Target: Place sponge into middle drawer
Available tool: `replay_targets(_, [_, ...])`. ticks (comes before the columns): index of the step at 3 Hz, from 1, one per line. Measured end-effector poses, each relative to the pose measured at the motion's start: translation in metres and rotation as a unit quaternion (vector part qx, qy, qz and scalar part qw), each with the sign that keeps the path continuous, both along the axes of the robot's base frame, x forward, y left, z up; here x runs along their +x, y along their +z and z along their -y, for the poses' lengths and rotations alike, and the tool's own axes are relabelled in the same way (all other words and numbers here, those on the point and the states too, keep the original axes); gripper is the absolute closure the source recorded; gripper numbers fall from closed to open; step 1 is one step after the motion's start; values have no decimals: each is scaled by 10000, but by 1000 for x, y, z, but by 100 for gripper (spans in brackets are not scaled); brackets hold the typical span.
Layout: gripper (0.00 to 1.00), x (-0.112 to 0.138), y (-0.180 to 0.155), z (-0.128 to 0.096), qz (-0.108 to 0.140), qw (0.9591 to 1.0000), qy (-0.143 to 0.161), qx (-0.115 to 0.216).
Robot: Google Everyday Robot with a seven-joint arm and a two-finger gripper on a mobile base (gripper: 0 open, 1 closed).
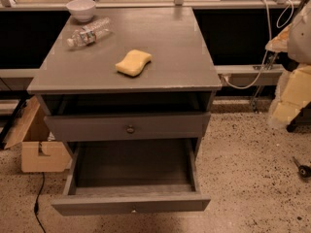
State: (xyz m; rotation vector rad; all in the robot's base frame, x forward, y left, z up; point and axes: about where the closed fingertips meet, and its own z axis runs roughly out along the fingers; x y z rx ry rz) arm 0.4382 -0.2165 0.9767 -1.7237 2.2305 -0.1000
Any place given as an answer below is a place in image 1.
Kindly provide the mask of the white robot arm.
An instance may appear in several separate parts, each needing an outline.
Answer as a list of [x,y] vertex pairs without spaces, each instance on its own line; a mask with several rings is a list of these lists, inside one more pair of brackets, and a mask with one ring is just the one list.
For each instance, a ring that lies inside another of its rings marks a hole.
[[268,123],[272,128],[288,126],[311,102],[311,12],[305,6],[293,22],[270,40],[265,48],[294,61],[293,71],[284,71],[270,105]]

